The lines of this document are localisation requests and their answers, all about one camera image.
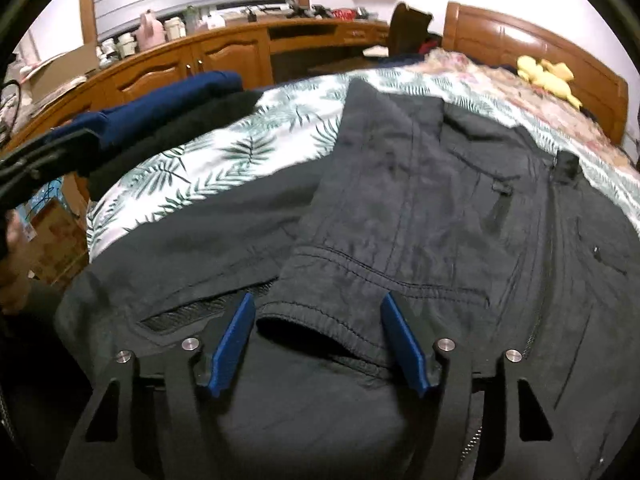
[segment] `metal screw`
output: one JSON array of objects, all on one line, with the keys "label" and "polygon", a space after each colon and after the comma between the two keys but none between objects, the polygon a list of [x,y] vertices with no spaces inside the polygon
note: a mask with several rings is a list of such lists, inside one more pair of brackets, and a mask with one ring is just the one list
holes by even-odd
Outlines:
[{"label": "metal screw", "polygon": [[189,352],[195,350],[198,346],[200,346],[200,342],[194,337],[189,337],[182,342],[182,349]]},{"label": "metal screw", "polygon": [[129,350],[121,350],[116,354],[116,361],[124,364],[131,359],[132,353]]},{"label": "metal screw", "polygon": [[438,339],[438,348],[443,352],[451,352],[455,347],[455,342],[447,337]]},{"label": "metal screw", "polygon": [[507,350],[504,355],[507,357],[509,361],[512,363],[519,363],[522,361],[522,354],[517,350]]}]

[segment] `pink bottle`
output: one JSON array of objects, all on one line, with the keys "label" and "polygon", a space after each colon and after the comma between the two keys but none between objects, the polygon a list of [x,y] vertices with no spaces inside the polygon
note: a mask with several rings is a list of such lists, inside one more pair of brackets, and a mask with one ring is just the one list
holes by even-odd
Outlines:
[{"label": "pink bottle", "polygon": [[164,27],[162,23],[156,20],[156,16],[152,10],[140,14],[140,27],[135,34],[140,52],[166,41],[164,38]]}]

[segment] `brown chair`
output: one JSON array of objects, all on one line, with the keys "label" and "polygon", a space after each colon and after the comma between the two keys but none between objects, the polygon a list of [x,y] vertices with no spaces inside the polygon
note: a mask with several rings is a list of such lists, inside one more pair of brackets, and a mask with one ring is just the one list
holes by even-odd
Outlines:
[{"label": "brown chair", "polygon": [[[402,54],[417,54],[420,46],[427,38],[427,29],[433,19],[430,12],[424,13],[409,7],[401,2],[396,5],[391,16],[389,35],[386,38],[386,46],[389,49],[389,57]],[[349,57],[308,69],[309,75],[327,75],[351,70],[375,68],[378,66],[373,60],[364,56]]]}]

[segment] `leaf print bedsheet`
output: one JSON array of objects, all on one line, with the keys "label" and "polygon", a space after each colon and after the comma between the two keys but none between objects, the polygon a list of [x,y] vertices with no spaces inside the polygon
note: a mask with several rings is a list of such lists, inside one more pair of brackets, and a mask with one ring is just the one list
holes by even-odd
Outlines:
[{"label": "leaf print bedsheet", "polygon": [[159,153],[129,171],[87,213],[90,259],[126,233],[196,200],[327,155],[334,147],[352,78],[383,92],[442,97],[505,126],[522,124],[549,153],[569,150],[591,184],[640,232],[638,174],[617,170],[586,145],[506,100],[477,92],[457,73],[425,75],[380,68],[320,76],[264,93],[250,116]]}]

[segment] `person's hand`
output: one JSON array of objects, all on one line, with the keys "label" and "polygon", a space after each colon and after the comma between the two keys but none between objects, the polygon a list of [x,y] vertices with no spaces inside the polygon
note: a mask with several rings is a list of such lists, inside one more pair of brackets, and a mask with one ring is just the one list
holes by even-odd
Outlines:
[{"label": "person's hand", "polygon": [[18,314],[27,303],[30,280],[24,227],[15,211],[9,211],[6,218],[8,254],[0,261],[0,308],[3,314],[12,315]]}]

